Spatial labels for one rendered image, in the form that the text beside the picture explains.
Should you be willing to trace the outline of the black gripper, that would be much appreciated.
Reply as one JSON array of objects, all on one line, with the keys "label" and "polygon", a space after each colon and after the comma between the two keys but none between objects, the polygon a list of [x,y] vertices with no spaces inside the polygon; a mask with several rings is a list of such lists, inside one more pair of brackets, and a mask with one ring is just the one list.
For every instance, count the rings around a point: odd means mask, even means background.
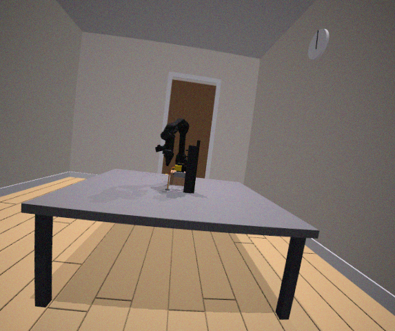
[{"label": "black gripper", "polygon": [[169,166],[169,164],[174,156],[173,149],[174,149],[174,143],[165,142],[165,149],[163,150],[162,154],[164,154],[163,156],[165,157],[166,166]]}]

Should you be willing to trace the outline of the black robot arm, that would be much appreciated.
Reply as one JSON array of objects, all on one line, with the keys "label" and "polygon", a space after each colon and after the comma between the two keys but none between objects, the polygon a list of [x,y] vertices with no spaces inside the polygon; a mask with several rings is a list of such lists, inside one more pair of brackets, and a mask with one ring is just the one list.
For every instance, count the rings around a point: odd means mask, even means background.
[{"label": "black robot arm", "polygon": [[[175,133],[179,131],[180,139],[179,139],[179,153],[176,155],[176,164],[178,166],[186,166],[187,164],[182,164],[187,162],[185,155],[185,135],[188,132],[189,124],[183,118],[178,118],[173,123],[168,123],[164,130],[161,133],[161,138],[165,140],[165,142],[174,143]],[[163,151],[165,149],[165,144],[163,146],[157,145],[155,147],[156,152]]]}]

